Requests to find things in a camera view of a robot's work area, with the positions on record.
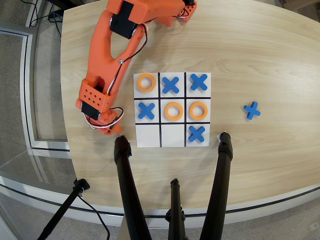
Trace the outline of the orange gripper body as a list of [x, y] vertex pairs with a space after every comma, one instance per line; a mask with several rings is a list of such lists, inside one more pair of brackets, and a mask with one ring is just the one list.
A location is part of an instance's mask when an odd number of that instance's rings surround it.
[[107, 112], [101, 113], [97, 120], [90, 116], [86, 116], [88, 124], [93, 129], [101, 131], [113, 131], [114, 128], [117, 128], [117, 124], [120, 119], [121, 115], [118, 114], [116, 110], [108, 110]]

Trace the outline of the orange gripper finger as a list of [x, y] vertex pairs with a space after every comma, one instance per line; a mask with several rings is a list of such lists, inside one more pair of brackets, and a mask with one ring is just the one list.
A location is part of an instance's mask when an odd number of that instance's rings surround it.
[[105, 135], [112, 135], [112, 134], [120, 134], [123, 128], [119, 124], [114, 124], [110, 127], [103, 129], [103, 133]]

